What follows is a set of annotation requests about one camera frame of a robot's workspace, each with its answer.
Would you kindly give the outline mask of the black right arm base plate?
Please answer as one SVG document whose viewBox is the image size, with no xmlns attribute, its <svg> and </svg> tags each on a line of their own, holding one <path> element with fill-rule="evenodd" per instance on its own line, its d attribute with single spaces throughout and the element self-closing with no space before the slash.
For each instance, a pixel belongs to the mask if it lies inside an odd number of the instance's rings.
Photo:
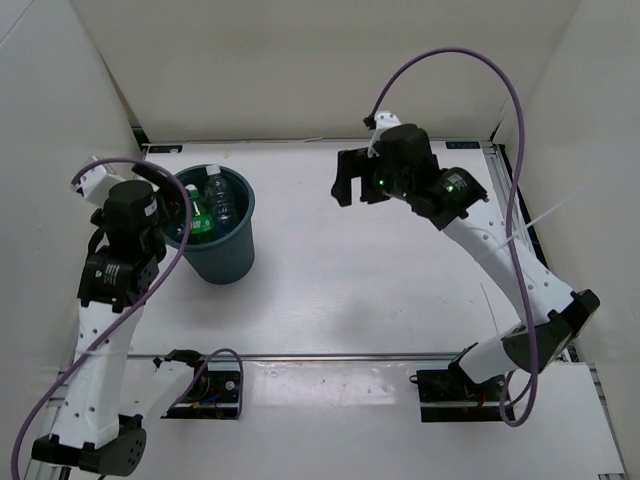
<svg viewBox="0 0 640 480">
<path fill-rule="evenodd" d="M 502 422 L 499 401 L 505 376 L 466 387 L 445 369 L 417 370 L 409 381 L 418 388 L 423 423 Z"/>
</svg>

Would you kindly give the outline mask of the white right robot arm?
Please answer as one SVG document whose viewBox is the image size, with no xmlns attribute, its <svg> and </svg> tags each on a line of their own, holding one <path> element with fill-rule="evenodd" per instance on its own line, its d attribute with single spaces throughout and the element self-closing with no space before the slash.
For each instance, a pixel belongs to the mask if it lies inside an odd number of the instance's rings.
<svg viewBox="0 0 640 480">
<path fill-rule="evenodd" d="M 520 319 L 510 330 L 464 349 L 450 363 L 449 387 L 470 400 L 502 373 L 541 373 L 583 329 L 600 306 L 589 289 L 576 291 L 551 273 L 518 238 L 508 239 L 498 207 L 461 167 L 442 168 L 425 130 L 398 124 L 375 134 L 367 147 L 337 154 L 331 195 L 352 203 L 397 198 L 464 249 L 508 298 Z"/>
</svg>

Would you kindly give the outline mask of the dark teal ribbed bin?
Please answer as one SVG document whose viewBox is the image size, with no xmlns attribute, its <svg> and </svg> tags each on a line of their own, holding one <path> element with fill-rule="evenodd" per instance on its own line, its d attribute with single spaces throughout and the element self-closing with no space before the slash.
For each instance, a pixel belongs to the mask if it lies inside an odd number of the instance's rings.
<svg viewBox="0 0 640 480">
<path fill-rule="evenodd" d="M 206 166 L 190 167 L 177 174 L 177 178 L 185 187 L 189 184 L 197 187 L 204 203 L 204 188 L 207 182 Z M 240 280 L 249 272 L 254 263 L 251 217 L 255 208 L 255 195 L 252 187 L 243 176 L 225 166 L 220 167 L 233 191 L 238 224 L 231 233 L 219 238 L 214 222 L 215 240 L 208 243 L 194 242 L 189 233 L 184 257 L 202 279 L 212 284 L 224 285 Z M 177 248 L 187 227 L 191 228 L 191 222 L 185 222 L 184 214 L 180 213 L 178 218 L 171 221 L 165 229 L 167 244 Z"/>
</svg>

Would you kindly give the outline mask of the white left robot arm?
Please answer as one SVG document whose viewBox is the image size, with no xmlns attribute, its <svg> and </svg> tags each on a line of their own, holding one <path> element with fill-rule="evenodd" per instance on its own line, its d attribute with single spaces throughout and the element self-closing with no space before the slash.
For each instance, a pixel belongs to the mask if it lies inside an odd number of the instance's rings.
<svg viewBox="0 0 640 480">
<path fill-rule="evenodd" d="M 129 348 L 144 306 L 173 267 L 163 228 L 190 212 L 185 187 L 166 169 L 131 161 L 136 179 L 111 175 L 111 160 L 95 160 L 71 185 L 96 204 L 92 235 L 78 289 L 79 331 L 74 363 L 51 386 L 68 387 L 50 433 L 34 440 L 30 456 L 45 464 L 76 467 L 100 476 L 126 477 L 138 467 L 151 422 L 184 396 L 206 395 L 210 377 L 193 365 L 162 372 L 138 406 L 120 412 Z"/>
</svg>

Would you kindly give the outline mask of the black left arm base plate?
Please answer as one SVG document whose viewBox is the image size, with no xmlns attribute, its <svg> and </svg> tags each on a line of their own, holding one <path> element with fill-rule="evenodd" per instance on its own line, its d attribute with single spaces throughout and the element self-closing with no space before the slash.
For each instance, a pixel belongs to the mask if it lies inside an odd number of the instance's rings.
<svg viewBox="0 0 640 480">
<path fill-rule="evenodd" d="M 167 419 L 237 420 L 244 377 L 238 367 L 209 367 L 191 390 L 165 414 Z"/>
</svg>

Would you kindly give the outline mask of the green plastic bottle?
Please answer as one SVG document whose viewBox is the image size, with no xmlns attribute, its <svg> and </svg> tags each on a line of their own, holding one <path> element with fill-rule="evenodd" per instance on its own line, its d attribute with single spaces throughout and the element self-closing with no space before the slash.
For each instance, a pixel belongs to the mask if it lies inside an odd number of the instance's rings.
<svg viewBox="0 0 640 480">
<path fill-rule="evenodd" d="M 191 209 L 190 237 L 196 243 L 208 243 L 215 240 L 214 220 L 206 207 L 197 187 L 193 184 L 186 186 Z"/>
</svg>

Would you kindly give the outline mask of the clear plastic bottle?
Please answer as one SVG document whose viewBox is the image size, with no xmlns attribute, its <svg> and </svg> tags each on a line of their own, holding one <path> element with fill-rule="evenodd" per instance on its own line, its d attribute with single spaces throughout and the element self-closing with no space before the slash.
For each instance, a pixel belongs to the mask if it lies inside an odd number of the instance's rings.
<svg viewBox="0 0 640 480">
<path fill-rule="evenodd" d="M 233 191 L 217 164 L 207 165 L 204 188 L 205 203 L 211 211 L 219 238 L 231 233 L 238 224 Z"/>
</svg>

